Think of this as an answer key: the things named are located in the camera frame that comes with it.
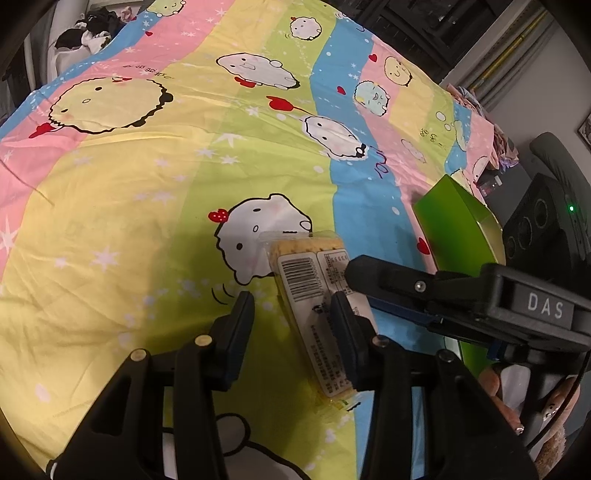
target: blue stripe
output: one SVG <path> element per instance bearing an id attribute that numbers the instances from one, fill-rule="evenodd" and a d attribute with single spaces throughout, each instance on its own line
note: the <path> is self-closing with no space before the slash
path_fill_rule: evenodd
<path id="1" fill-rule="evenodd" d="M 464 140 L 466 143 L 470 140 L 470 126 L 472 123 L 472 111 L 468 108 L 462 107 L 456 102 L 453 102 L 453 116 L 455 120 L 461 120 L 463 132 L 464 132 Z M 467 157 L 466 152 L 464 152 L 457 142 L 454 142 L 452 149 L 447 156 L 444 167 L 445 173 L 451 175 L 456 170 L 460 168 L 464 169 L 467 165 Z"/>
<path id="2" fill-rule="evenodd" d="M 314 65 L 310 78 L 311 90 L 319 115 L 346 125 L 366 145 L 375 147 L 375 139 L 363 117 L 357 111 L 352 94 L 361 69 L 368 61 L 373 47 L 372 34 L 361 32 L 347 19 L 337 20 L 335 29 Z M 337 87 L 346 95 L 337 93 Z M 332 160 L 330 178 L 337 186 L 333 199 L 335 230 L 345 242 L 351 258 L 371 255 L 394 263 L 424 270 L 417 251 L 413 227 L 401 201 L 401 192 L 394 175 L 383 179 L 374 170 L 382 161 L 374 148 L 367 160 Z M 392 211 L 395 207 L 400 214 Z M 443 347 L 443 339 L 406 320 L 374 310 L 379 331 L 396 340 L 404 348 L 435 353 Z M 358 472 L 367 445 L 373 396 L 354 410 Z M 421 395 L 413 394 L 415 435 L 413 438 L 413 478 L 424 472 L 423 406 Z"/>
<path id="3" fill-rule="evenodd" d="M 26 117 L 28 117 L 42 101 L 49 99 L 60 85 L 77 77 L 90 68 L 92 64 L 99 61 L 108 60 L 120 53 L 123 49 L 132 47 L 145 35 L 146 30 L 149 30 L 151 27 L 153 27 L 159 22 L 159 20 L 160 17 L 157 17 L 156 14 L 152 12 L 145 11 L 140 13 L 137 20 L 124 26 L 119 34 L 113 39 L 113 41 L 100 52 L 72 65 L 66 72 L 56 78 L 53 82 L 44 85 L 35 92 L 31 92 L 22 105 L 0 127 L 0 140 L 8 135 Z"/>

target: brown plush toy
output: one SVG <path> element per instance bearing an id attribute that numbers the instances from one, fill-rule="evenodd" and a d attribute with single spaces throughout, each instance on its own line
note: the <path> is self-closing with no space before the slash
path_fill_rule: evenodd
<path id="1" fill-rule="evenodd" d="M 574 377 L 568 378 L 563 381 L 554 391 L 550 394 L 550 398 L 546 403 L 544 414 L 550 415 L 556 412 L 562 403 L 565 401 L 566 396 L 574 383 Z M 482 371 L 478 377 L 478 381 L 486 393 L 490 396 L 492 401 L 495 403 L 501 414 L 505 417 L 505 420 L 511 425 L 511 428 L 516 434 L 523 432 L 523 425 L 519 420 L 517 412 L 503 403 L 503 401 L 497 396 L 501 389 L 501 378 L 499 374 L 494 370 L 493 367 L 488 367 Z M 574 393 L 571 398 L 569 405 L 560 415 L 560 418 L 552 426 L 550 431 L 545 436 L 544 446 L 535 459 L 535 466 L 538 469 L 540 478 L 544 478 L 550 470 L 558 463 L 562 455 L 564 454 L 564 448 L 566 445 L 566 436 L 564 434 L 564 422 L 569 418 L 570 412 L 573 410 L 574 405 L 577 403 L 580 394 L 580 387 Z"/>

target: gray wall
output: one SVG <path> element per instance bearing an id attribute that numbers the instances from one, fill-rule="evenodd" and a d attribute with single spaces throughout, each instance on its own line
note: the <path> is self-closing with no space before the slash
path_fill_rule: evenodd
<path id="1" fill-rule="evenodd" d="M 591 73 L 559 29 L 491 117 L 518 146 L 526 170 L 529 142 L 548 131 L 560 139 L 591 182 L 591 151 L 577 133 L 590 112 Z"/>

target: clothes pile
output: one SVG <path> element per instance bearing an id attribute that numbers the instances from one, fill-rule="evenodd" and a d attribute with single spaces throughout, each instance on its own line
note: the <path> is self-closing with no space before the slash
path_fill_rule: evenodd
<path id="1" fill-rule="evenodd" d="M 452 94 L 453 99 L 462 106 L 469 108 L 477 115 L 486 118 L 495 126 L 495 138 L 493 141 L 492 152 L 490 156 L 489 167 L 494 170 L 505 171 L 519 163 L 519 151 L 515 144 L 507 135 L 503 133 L 490 116 L 486 113 L 473 92 L 464 87 L 454 87 L 447 85 L 446 90 Z"/>
<path id="2" fill-rule="evenodd" d="M 129 12 L 127 9 L 124 10 L 122 16 L 124 18 L 130 17 L 131 9 Z M 56 49 L 63 51 L 87 48 L 90 54 L 98 53 L 115 38 L 125 25 L 125 21 L 105 7 L 91 10 L 84 18 L 78 20 L 73 28 L 68 28 L 58 37 Z"/>

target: pink stripe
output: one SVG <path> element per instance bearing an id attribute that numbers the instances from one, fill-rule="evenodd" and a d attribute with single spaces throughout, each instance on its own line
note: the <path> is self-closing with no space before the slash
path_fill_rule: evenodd
<path id="1" fill-rule="evenodd" d="M 390 102 L 393 101 L 394 95 L 398 93 L 399 87 L 390 82 L 383 69 L 379 65 L 376 66 L 372 61 L 368 61 L 361 72 L 359 81 L 364 80 L 378 82 L 390 95 Z M 355 102 L 355 106 L 378 143 L 378 148 L 386 156 L 386 165 L 395 177 L 394 180 L 392 175 L 384 174 L 384 178 L 379 181 L 396 182 L 396 185 L 400 188 L 402 204 L 413 226 L 415 236 L 417 239 L 424 238 L 423 230 L 413 212 L 411 201 L 425 195 L 431 188 L 431 184 L 428 182 L 427 177 L 417 168 L 417 159 L 402 145 L 400 132 L 385 119 L 388 114 L 386 113 L 384 116 L 374 115 L 357 102 Z M 423 255 L 423 260 L 427 271 L 434 273 L 436 268 L 433 257 Z"/>
<path id="2" fill-rule="evenodd" d="M 474 167 L 478 159 L 482 157 L 490 157 L 493 139 L 494 127 L 492 123 L 490 123 L 485 118 L 482 118 L 480 115 L 472 112 L 472 119 L 470 122 L 470 140 L 466 146 L 466 177 L 470 181 L 472 193 L 482 203 L 484 203 L 484 198 L 482 197 L 480 190 L 476 188 L 475 184 L 482 172 L 474 171 Z"/>
<path id="3" fill-rule="evenodd" d="M 222 5 L 218 1 L 188 0 L 179 14 L 162 17 L 151 29 L 152 35 L 142 37 L 133 46 L 133 51 L 123 50 L 112 59 L 97 62 L 80 76 L 64 82 L 48 100 L 42 102 L 34 112 L 2 139 L 0 158 L 22 181 L 37 188 L 57 161 L 65 153 L 75 150 L 86 138 L 86 134 L 81 134 L 73 128 L 62 128 L 29 138 L 39 125 L 48 121 L 49 109 L 66 90 L 84 80 L 99 77 L 121 76 L 142 79 L 154 77 L 153 74 L 141 75 L 145 69 L 125 66 L 144 65 L 154 73 L 163 71 L 171 63 L 195 51 L 211 33 L 216 22 L 222 20 L 218 11 L 227 10 L 233 2 L 234 0 L 225 0 L 225 4 Z M 207 22 L 208 18 L 213 18 L 214 21 Z M 135 21 L 141 22 L 142 14 L 139 14 Z M 20 227 L 25 207 L 32 194 L 38 193 L 22 184 L 0 165 L 0 230 L 5 229 L 5 222 L 8 222 L 11 232 Z M 4 274 L 7 261 L 6 249 L 1 248 L 0 275 Z"/>

